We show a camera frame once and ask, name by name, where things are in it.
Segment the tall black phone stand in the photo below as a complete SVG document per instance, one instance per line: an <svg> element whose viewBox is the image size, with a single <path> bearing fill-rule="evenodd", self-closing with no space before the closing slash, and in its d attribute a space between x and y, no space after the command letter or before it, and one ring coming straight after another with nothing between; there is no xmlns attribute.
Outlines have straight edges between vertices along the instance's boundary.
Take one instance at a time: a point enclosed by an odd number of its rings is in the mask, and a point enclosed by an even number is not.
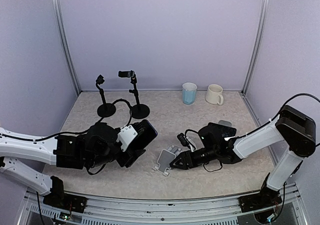
<svg viewBox="0 0 320 225"><path fill-rule="evenodd" d="M129 92L135 97L136 104L131 108L131 114L134 119L144 119L150 114L150 108L146 104L140 103L139 91L137 89L137 77L133 70L130 71L119 71L118 76L120 78L130 78L130 83L133 85L133 89Z"/></svg>

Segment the black phone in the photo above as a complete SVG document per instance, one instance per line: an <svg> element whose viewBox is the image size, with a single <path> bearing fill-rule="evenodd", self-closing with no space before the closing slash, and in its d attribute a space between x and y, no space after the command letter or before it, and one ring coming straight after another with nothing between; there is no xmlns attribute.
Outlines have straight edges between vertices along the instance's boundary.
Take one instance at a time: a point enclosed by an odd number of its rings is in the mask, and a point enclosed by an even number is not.
<svg viewBox="0 0 320 225"><path fill-rule="evenodd" d="M225 142L227 138L235 137L237 133L237 129L234 127L222 125L219 123L213 123L213 122L209 122L208 125L210 126L210 129L211 129L212 140L215 143Z"/></svg>

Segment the grey folding phone stand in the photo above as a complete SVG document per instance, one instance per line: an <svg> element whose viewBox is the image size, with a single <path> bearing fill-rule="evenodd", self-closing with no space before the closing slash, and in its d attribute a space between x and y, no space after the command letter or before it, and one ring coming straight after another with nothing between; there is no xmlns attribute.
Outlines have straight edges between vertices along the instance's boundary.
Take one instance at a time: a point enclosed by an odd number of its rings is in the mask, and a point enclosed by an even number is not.
<svg viewBox="0 0 320 225"><path fill-rule="evenodd" d="M163 149L157 159L156 165L152 168L154 171L168 177L172 169L170 163L181 153L182 149L172 145L167 149Z"/></svg>

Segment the black round-base phone stand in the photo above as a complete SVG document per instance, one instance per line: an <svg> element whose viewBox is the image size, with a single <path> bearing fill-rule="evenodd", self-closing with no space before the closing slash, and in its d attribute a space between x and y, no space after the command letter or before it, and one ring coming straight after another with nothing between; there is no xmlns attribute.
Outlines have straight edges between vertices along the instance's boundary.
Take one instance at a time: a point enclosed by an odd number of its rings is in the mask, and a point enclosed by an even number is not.
<svg viewBox="0 0 320 225"><path fill-rule="evenodd" d="M102 85L104 82L104 77L101 74L95 81L95 86L99 90L99 94L102 100L102 105L100 105L97 109L97 115L101 118L108 118L115 114L116 107L114 104L106 102L104 90L100 87L100 85Z"/></svg>

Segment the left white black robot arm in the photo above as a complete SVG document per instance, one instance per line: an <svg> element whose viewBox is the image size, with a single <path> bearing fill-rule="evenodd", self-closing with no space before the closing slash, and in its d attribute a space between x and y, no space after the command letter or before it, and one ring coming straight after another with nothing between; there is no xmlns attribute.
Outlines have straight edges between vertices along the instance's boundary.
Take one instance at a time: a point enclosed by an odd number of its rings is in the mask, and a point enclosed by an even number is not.
<svg viewBox="0 0 320 225"><path fill-rule="evenodd" d="M113 128L97 122L83 132L60 132L47 137L0 130L0 171L12 176L42 196L49 196L63 208L70 203L64 184L56 176L48 176L27 166L21 159L42 162L65 169L100 167L117 161L130 167L146 151L158 133L144 119L141 122Z"/></svg>

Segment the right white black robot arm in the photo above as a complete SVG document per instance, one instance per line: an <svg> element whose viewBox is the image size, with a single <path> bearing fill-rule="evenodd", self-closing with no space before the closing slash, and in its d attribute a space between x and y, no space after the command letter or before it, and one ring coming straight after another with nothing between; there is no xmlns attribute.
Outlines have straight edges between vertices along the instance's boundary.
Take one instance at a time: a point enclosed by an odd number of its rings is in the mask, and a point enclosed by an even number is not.
<svg viewBox="0 0 320 225"><path fill-rule="evenodd" d="M248 134L226 137L226 132L217 123L208 123L197 132L203 148L181 152L171 163L171 168L189 170L210 161L221 164L236 164L249 155L284 141L288 148L273 171L267 176L265 186L256 195L256 203L266 207L286 180L296 171L304 158L316 150L316 122L309 116L284 105L274 119Z"/></svg>

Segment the blue phone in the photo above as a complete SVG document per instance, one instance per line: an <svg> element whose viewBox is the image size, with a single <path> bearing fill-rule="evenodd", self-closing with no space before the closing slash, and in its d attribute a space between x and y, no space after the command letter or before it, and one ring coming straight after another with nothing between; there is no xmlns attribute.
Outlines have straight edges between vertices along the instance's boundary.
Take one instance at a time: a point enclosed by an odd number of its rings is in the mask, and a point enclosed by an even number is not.
<svg viewBox="0 0 320 225"><path fill-rule="evenodd" d="M129 145L132 150L144 150L158 135L156 129L147 119L131 125L137 132L137 136Z"/></svg>

